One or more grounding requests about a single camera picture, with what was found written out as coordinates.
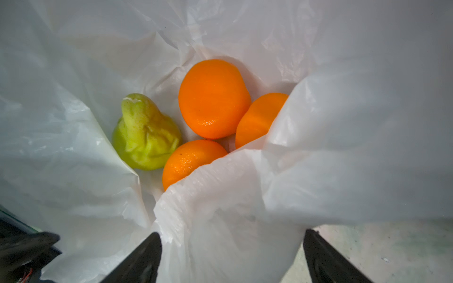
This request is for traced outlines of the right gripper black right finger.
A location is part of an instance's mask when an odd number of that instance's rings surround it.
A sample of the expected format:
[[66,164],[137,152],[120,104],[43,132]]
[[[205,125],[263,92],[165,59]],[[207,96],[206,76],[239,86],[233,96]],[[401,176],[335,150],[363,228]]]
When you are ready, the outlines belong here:
[[305,233],[303,250],[313,283],[372,283],[313,229]]

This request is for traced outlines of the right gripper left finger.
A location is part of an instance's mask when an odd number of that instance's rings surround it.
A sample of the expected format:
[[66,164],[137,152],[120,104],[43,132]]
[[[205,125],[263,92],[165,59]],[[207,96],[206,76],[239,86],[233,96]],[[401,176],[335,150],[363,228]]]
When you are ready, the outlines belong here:
[[151,233],[101,283],[155,283],[162,258],[162,242]]

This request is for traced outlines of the green pear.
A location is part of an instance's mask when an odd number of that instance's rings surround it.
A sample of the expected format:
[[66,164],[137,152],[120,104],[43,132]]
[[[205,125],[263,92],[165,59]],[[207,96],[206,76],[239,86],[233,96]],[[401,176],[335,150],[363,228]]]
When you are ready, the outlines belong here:
[[154,171],[165,166],[182,144],[177,124],[147,96],[127,95],[121,103],[122,116],[112,134],[112,145],[132,169]]

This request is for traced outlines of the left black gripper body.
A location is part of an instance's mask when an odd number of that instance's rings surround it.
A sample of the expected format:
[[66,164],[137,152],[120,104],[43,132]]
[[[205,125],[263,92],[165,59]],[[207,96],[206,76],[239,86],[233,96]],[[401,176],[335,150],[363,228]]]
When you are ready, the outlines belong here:
[[42,269],[61,251],[55,247],[60,236],[38,232],[6,215],[1,216],[1,282],[50,283]]

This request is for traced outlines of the white plastic bag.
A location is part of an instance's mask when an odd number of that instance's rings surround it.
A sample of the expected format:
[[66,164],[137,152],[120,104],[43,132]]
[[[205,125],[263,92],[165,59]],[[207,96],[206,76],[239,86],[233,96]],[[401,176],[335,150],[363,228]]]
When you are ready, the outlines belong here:
[[[112,146],[120,105],[177,122],[198,62],[288,92],[268,135],[162,191]],[[451,1],[2,1],[1,207],[97,283],[150,233],[160,283],[278,283],[316,228],[376,283],[453,280]]]

